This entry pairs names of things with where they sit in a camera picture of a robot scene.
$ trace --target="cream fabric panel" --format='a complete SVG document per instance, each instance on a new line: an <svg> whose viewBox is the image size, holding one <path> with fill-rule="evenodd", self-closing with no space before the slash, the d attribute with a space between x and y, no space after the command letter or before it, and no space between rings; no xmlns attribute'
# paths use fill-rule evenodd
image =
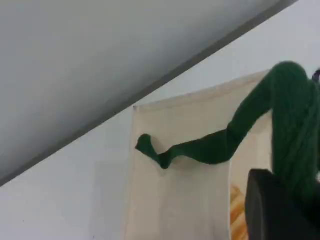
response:
<svg viewBox="0 0 320 240"><path fill-rule="evenodd" d="M142 133L148 133L160 153L174 144L224 129L264 74L135 107L126 240L229 239L230 161L208 165L177 157L163 170L134 150L134 145ZM239 160L258 156L265 123L257 126L250 133L253 140L249 137L250 141L243 145L246 149L238 151ZM242 176L235 180L245 181Z"/></svg>

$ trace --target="black object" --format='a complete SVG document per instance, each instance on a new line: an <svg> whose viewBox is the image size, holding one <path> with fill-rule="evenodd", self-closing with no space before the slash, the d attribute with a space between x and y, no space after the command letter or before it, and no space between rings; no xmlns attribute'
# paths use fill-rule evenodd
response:
<svg viewBox="0 0 320 240"><path fill-rule="evenodd" d="M304 215L270 171L251 169L245 197L249 240L320 240L319 204Z"/></svg>

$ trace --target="green knitted figure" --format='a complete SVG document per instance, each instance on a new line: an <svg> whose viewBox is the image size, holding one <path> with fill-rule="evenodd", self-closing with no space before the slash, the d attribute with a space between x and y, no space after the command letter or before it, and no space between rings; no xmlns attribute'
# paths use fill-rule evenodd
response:
<svg viewBox="0 0 320 240"><path fill-rule="evenodd" d="M294 62L274 66L240 104L226 129L157 154L151 137L136 149L163 169L180 155L205 164L228 161L256 120L272 110L272 171L303 210L310 210L318 173L319 84Z"/></svg>

